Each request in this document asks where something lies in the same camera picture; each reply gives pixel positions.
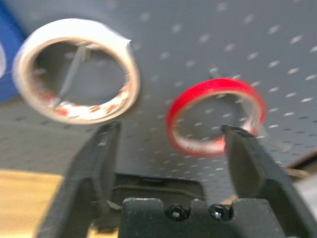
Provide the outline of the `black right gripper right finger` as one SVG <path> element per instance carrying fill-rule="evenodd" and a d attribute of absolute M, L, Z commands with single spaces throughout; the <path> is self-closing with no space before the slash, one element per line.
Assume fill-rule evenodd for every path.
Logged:
<path fill-rule="evenodd" d="M 317 222 L 282 167 L 246 130 L 224 125 L 222 131 L 238 197 L 268 201 L 287 236 L 315 238 Z"/>

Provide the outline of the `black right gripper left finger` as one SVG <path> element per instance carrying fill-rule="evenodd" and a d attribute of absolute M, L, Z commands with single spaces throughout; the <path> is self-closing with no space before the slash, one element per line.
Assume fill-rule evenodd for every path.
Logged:
<path fill-rule="evenodd" d="M 108 212 L 121 124 L 102 125 L 73 158 L 41 225 L 43 238 L 85 238 Z"/>

